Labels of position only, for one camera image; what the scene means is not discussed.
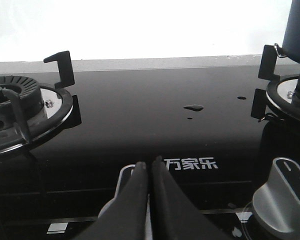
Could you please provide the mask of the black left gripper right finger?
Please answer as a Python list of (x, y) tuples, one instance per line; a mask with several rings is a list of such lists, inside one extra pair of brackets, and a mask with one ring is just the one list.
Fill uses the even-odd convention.
[(155, 240), (228, 240), (178, 186), (163, 158), (151, 165), (151, 223)]

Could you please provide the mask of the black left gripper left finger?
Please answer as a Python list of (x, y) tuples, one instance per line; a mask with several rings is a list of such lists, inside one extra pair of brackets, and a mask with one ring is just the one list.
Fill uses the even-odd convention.
[(127, 184), (108, 209), (75, 240), (143, 240), (148, 203), (148, 172), (137, 162)]

